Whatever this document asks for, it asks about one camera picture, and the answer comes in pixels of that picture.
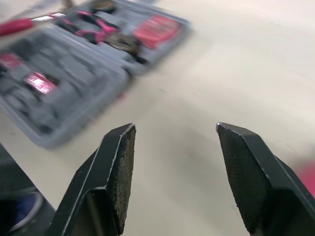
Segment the tool case lid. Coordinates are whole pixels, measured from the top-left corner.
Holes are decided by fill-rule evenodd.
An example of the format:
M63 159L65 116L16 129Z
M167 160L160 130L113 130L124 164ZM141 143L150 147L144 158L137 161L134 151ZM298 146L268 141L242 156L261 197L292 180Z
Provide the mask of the tool case lid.
M124 69L82 42L80 38L66 36L62 29L54 26L36 30L0 50L1 55L12 53L25 62L11 70L8 81L0 80L0 108L38 146L55 148L64 144L115 101L128 85L129 75ZM73 66L72 57L78 58L82 66ZM63 65L72 77L60 70ZM58 74L55 77L64 82L60 89L63 93L62 96L54 93L49 98L43 98L49 104L46 107L40 107L36 100L30 102L30 112L25 115L16 103L19 102L17 99L20 100L21 96L23 99L28 94L21 87L22 80L34 71ZM9 80L16 83L19 94L2 93ZM52 131L42 132L35 123L42 122L42 119L47 119L46 114L52 113L51 100L54 104L58 103L55 111L58 110L59 119L47 121Z

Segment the pink object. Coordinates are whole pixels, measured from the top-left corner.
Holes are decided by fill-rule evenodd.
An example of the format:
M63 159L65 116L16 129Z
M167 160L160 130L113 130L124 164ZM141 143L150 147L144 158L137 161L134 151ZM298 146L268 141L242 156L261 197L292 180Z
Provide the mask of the pink object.
M96 22L99 24L99 26L103 29L103 31L107 34L112 34L113 32L117 31L117 28L111 27L106 25L105 22L103 22L101 19L97 19Z
M10 53L0 55L0 64L8 69L14 69L22 64L20 59Z
M34 87L37 91L43 93L43 94L48 94L52 90L56 88L56 85L53 84L51 81L47 80L47 78L38 73L34 72L28 77L26 77L25 81Z
M163 41L174 37L180 30L180 24L170 18L154 15L141 24L134 35L144 46L155 49Z
M300 180L315 198L315 163L301 169L298 174Z
M32 18L15 19L0 24L0 36L20 32L34 26Z

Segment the pink label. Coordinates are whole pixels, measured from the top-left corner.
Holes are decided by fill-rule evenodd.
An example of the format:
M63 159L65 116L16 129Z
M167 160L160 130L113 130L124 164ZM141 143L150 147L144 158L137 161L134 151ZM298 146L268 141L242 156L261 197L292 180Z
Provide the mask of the pink label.
M14 69L22 64L16 56L9 53L0 55L0 63L8 69Z
M56 88L56 85L47 80L46 77L40 73L34 72L29 75L25 81L33 86L36 90L43 94L48 94Z

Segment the black metal tool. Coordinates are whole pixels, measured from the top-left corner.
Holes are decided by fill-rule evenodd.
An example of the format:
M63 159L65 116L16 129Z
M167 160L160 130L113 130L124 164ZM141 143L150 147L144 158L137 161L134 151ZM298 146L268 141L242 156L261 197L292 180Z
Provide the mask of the black metal tool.
M104 42L116 49L128 52L132 56L136 56L139 53L139 44L133 38L122 33L113 33L106 37Z
M117 236L124 231L136 129L106 134L74 175L46 236Z
M98 11L112 14L116 10L116 3L111 0L98 0L94 3L94 13Z
M228 181L253 236L315 235L315 199L255 133L218 123Z

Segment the pink-handled tool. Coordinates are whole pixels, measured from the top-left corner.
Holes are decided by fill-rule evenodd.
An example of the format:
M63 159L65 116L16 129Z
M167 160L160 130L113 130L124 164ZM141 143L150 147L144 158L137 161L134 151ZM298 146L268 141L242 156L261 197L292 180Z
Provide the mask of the pink-handled tool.
M38 23L53 20L58 17L63 17L64 14L60 12L52 13L45 16L40 16L36 18L22 18L14 19L8 22L0 24L0 36L17 33L24 31L36 26Z

